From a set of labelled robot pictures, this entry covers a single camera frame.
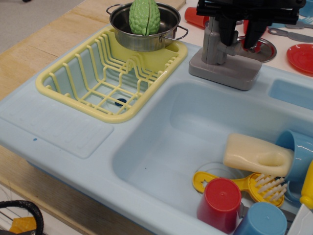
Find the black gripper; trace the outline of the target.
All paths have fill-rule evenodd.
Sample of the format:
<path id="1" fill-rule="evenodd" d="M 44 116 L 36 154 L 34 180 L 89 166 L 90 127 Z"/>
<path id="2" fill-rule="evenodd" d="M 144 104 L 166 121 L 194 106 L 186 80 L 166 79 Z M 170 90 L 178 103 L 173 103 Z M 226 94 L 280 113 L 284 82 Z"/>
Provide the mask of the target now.
<path id="1" fill-rule="evenodd" d="M 255 46 L 268 22 L 295 24 L 305 0 L 200 0 L 197 14 L 216 17 L 221 42 L 230 46 L 237 41 L 236 23 L 244 20 L 244 48 Z"/>

